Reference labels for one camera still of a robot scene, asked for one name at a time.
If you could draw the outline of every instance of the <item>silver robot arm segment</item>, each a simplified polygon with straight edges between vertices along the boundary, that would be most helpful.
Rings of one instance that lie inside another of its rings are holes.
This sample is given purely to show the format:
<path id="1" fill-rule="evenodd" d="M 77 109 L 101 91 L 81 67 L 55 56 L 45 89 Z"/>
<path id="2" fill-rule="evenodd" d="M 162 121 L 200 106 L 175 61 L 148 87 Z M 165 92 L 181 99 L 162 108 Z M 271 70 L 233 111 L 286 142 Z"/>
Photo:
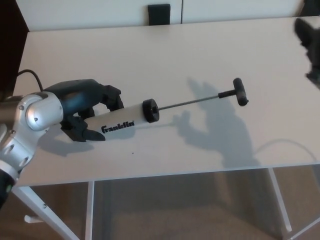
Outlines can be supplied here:
<path id="1" fill-rule="evenodd" d="M 5 192 L 34 157 L 39 139 L 63 117 L 61 102 L 51 92 L 13 96 L 0 103 L 0 207 Z"/>

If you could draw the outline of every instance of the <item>cable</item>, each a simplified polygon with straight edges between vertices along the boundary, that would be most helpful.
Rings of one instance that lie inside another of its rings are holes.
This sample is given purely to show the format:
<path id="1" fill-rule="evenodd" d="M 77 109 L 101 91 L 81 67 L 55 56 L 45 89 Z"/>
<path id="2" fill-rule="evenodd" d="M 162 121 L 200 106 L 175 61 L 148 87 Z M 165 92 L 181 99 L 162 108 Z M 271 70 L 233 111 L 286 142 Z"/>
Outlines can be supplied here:
<path id="1" fill-rule="evenodd" d="M 285 138 L 279 138 L 279 139 L 274 139 L 274 140 L 271 140 L 265 144 L 263 144 L 262 146 L 260 146 L 254 154 L 257 154 L 259 152 L 261 152 L 262 150 L 270 147 L 271 145 L 273 144 L 276 144 L 276 143 L 290 143 L 290 144 L 294 144 L 298 147 L 300 147 L 301 149 L 303 149 L 306 153 L 308 153 L 310 155 L 310 157 L 312 158 L 313 161 L 317 162 L 317 157 L 308 149 L 306 148 L 304 145 L 302 145 L 301 143 L 299 142 L 296 142 L 296 141 L 292 141 L 292 140 L 289 140 L 289 139 L 285 139 Z"/>
<path id="2" fill-rule="evenodd" d="M 41 83 L 38 75 L 34 71 L 32 71 L 30 69 L 25 69 L 25 70 L 22 70 L 22 71 L 18 72 L 18 76 L 20 76 L 21 74 L 24 74 L 24 73 L 31 73 L 35 77 L 35 80 L 39 85 L 40 91 L 43 92 L 44 88 L 42 87 L 42 83 Z"/>

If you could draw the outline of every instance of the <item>franklin logo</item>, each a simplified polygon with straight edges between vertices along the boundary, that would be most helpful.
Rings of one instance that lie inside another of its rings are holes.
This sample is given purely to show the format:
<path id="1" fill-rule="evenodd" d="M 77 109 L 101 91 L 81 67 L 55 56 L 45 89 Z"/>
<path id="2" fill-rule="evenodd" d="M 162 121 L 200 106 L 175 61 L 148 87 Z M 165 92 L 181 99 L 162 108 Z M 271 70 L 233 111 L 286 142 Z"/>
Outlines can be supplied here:
<path id="1" fill-rule="evenodd" d="M 112 126 L 112 127 L 107 127 L 107 126 L 102 126 L 101 127 L 101 131 L 106 134 L 109 132 L 113 132 L 113 131 L 117 131 L 119 129 L 125 129 L 125 128 L 129 128 L 129 127 L 133 127 L 135 125 L 134 121 L 131 122 L 123 122 L 122 124 L 118 123 L 116 126 Z"/>

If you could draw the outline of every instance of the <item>black cable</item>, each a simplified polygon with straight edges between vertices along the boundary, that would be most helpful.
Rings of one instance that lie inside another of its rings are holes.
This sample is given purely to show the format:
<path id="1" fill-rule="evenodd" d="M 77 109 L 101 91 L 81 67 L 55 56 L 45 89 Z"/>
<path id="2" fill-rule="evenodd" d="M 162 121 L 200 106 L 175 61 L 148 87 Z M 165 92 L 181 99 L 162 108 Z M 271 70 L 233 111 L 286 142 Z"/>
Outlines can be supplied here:
<path id="1" fill-rule="evenodd" d="M 24 73 L 31 73 L 35 77 L 35 80 L 39 85 L 40 91 L 43 92 L 44 88 L 42 87 L 42 83 L 41 83 L 38 75 L 34 71 L 32 71 L 30 69 L 25 69 L 25 70 L 22 70 L 22 71 L 18 72 L 18 76 L 20 76 L 21 74 L 24 74 Z"/>

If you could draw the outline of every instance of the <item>black t-handle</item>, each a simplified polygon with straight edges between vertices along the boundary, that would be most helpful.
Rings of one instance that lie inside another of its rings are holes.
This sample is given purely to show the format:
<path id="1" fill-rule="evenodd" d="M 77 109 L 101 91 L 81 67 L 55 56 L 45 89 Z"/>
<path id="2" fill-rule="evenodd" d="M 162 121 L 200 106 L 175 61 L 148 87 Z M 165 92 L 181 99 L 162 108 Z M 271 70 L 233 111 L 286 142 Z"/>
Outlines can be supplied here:
<path id="1" fill-rule="evenodd" d="M 220 92 L 218 94 L 218 97 L 220 99 L 223 99 L 223 98 L 227 98 L 227 97 L 236 95 L 236 99 L 237 99 L 238 104 L 240 106 L 247 105 L 247 103 L 249 101 L 247 99 L 247 94 L 246 94 L 246 91 L 245 91 L 245 87 L 242 84 L 242 80 L 240 78 L 236 78 L 235 80 L 233 80 L 233 86 L 234 86 L 234 90 Z"/>
<path id="2" fill-rule="evenodd" d="M 249 102 L 247 99 L 247 94 L 245 91 L 245 87 L 242 83 L 242 80 L 240 78 L 236 78 L 233 80 L 233 86 L 235 90 L 236 99 L 238 101 L 238 104 L 240 106 L 245 106 Z"/>

